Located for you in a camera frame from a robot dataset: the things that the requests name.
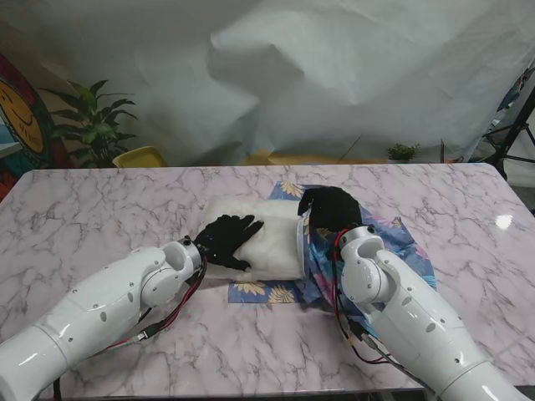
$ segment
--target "white pillow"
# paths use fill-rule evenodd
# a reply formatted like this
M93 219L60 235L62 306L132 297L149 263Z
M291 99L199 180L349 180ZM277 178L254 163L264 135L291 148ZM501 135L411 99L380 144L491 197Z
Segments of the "white pillow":
M304 278L303 264L298 259L298 204L294 200L210 199L199 231L223 215L254 215L255 220L263 221L264 225L234 253L236 258L248 261L250 269L240 272L208 263L206 276L240 282Z

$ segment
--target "black tripod stand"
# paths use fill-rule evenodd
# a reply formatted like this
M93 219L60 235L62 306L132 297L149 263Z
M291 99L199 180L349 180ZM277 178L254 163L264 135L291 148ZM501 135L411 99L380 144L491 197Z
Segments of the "black tripod stand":
M507 127L503 127L503 128L497 129L495 131L492 131L492 132L489 132L488 134L483 135L484 137L488 139L492 147L496 150L496 153L494 153L494 155L487 158L486 162L489 163L490 165L494 165L498 169L498 171L500 171L502 175L505 175L505 171L503 171L502 163L500 163L502 159L520 160L520 161L526 161L527 163L535 163L535 160L533 159L510 156L507 154L507 152L511 149L512 144L517 139L518 135L524 129L529 135L529 139L532 141L533 146L535 146L535 138L533 138L532 131L529 129L529 124L527 123L527 119L529 118L529 116L531 115L534 109L535 109L535 88L529 94L529 97L527 98L526 103L523 105L522 109L520 110L520 113L518 113L517 118L511 125L508 125ZM507 136L505 137L505 140L503 141L503 143L498 146L492 140L491 135L494 135L506 129L509 129L509 132L507 133Z

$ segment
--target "smiley face painting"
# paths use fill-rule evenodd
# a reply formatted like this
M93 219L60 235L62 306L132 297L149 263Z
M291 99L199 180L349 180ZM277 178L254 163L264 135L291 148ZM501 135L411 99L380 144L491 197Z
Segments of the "smiley face painting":
M42 153L43 134L32 110L8 84L0 81L0 108L17 137L31 150Z
M0 54L0 140L23 148L0 158L0 201L24 173L35 169L72 168L46 106L24 76Z

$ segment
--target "wire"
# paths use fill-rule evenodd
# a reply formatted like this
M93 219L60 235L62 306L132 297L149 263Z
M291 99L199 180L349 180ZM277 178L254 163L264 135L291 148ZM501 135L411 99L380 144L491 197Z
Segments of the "wire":
M53 401L61 401L61 386L59 383L60 378L56 378L56 380L53 382Z
M390 354L385 354L380 348L379 346L377 345L377 343L375 342L375 340L369 336L368 334L365 334L363 335L363 339L364 339L364 342L366 344L368 344L368 346L370 348L373 348L375 351L377 351L378 353L380 353L381 355L383 355L383 358L385 358L388 363L390 363L392 366L394 366L394 368L398 369L400 372L402 372L403 374L405 374L406 376L408 376L409 378L412 378L415 382L417 382L420 386L424 387L424 388L427 388L428 390L430 390L432 393L435 393L435 391L433 391L433 389L431 387L429 387L426 383L422 382L420 379L418 379L414 374L412 374L411 372L409 372L407 369L405 369L405 367L403 365L401 365L400 363L397 363L396 361L394 361L391 357L390 357Z
M359 351L357 351L357 348L351 343L351 341L349 339L349 335L345 331L344 325L342 324L342 321L340 320L339 304L340 304L340 308L342 310L344 309L344 307L342 305L342 300L340 299L340 295L339 295L339 292L338 292L338 272L336 270L336 263L338 261L338 248L339 248L340 238L342 238L342 236L347 231L349 231L349 229L347 229L347 228L343 229L336 236L336 239L334 240L333 259L331 261L331 267L333 269L333 285L331 286L331 297L332 297L333 305L334 305L334 314L336 315L336 320L337 320L338 325L340 327L340 331L344 335L345 339L348 341L349 345L353 349L353 352L355 353L355 355L357 356L358 359L360 359L362 362L368 363L370 365L381 365L381 364L384 364L384 363L389 363L389 362L383 360L384 358L382 356L379 357L379 358L376 358L376 359L372 359L372 360L368 360L368 359L363 358L359 354Z
M167 317L165 317L163 320L159 321L158 323L153 323L150 326L146 327L134 337L125 338L123 340L118 341L115 344L111 344L109 347L105 348L99 353L96 353L93 356L95 357L97 355L100 355L101 353L105 353L106 351L109 351L110 349L116 349L116 348L124 347L126 345L131 345L133 343L139 343L141 341L147 340L155 336L158 332L161 332L162 330L165 330L166 328L168 328L175 321L176 317L178 316L178 313L180 312L184 304L191 298L191 296L195 293L195 291L197 291L197 289L201 285L202 279L204 278L206 274L207 266L208 266L208 260L206 259L206 257L204 257L202 259L201 270L198 273L196 273L196 277L195 275L191 277L194 279L193 284L191 285L191 287L187 289L186 293L184 294L184 297L182 298L182 301L178 304L178 306L175 309L173 309L173 311ZM145 319L151 310L152 310L151 307L147 309L141 315L138 323L141 322L143 319ZM60 378L57 378L53 382L53 401L62 401L61 386L60 386L59 380Z
M150 313L151 310L152 310L151 307L150 307L149 309L147 309L147 310L145 311L145 313L143 313L143 314L141 315L140 320L138 320L137 323L140 324L140 323L143 321L143 319L145 319L145 318L147 317L147 315Z
M334 311L336 313L336 320L338 321L338 324L340 326L340 330L342 331L342 333L344 334L345 338L349 341L349 344L351 345L351 348L353 349L354 353L357 355L357 357L365 362L365 363L369 363L371 365L380 365L380 364L384 364L384 363L389 363L391 364L392 366L394 366L396 369L398 369L400 372L402 372L403 374L405 374L406 376L408 376L409 378L411 378L412 380L414 380L415 382L417 382L420 386L424 387L424 388L427 388L428 390L430 390L432 393L433 390L424 382L422 382L420 379L418 379L414 374L412 374L411 372L409 372L403 365L401 365L400 363L397 363L396 361L394 361L392 358L391 358L391 355L389 353L385 353L383 350L381 350L379 348L379 345L377 345L377 343L375 342L375 340L367 333L364 333L362 334L362 340L372 349L374 349L379 355L381 355L380 358L377 358L377 359L373 359L373 360L367 360L367 359L364 359L360 356L359 352L357 351L357 349L354 347L354 345L350 342L349 340L349 335L348 333L345 331L344 329L344 326L342 325L342 322L340 321L340 313L339 313L339 308L338 308L338 304L340 304L340 307L342 309L342 312L344 313L344 316L347 320L349 320L349 317L348 315L345 313L344 311L344 307L342 305L342 300L340 299L340 295L339 295L339 292L338 292L338 272L336 270L336 262L338 261L338 249L339 249L339 242L340 242L340 238L342 238L342 236L348 231L349 229L344 229L342 230L337 236L336 236L336 239L334 240L334 249L333 249L333 260L332 260L332 268L333 268L333 286L332 286L332 289L331 289L331 292L333 294L333 299L334 299Z

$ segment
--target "white marble tabletop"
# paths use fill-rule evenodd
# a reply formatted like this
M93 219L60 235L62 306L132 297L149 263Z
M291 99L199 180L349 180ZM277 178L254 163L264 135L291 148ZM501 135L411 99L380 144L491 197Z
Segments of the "white marble tabletop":
M489 165L27 173L0 205L0 341L130 250L195 235L212 196L264 199L278 180L341 186L368 210L401 216L429 254L440 294L479 345L514 384L535 384L535 219ZM331 313L228 304L227 284L216 281L203 284L168 331L62 378L66 397L408 387L418 386L394 368L358 361Z

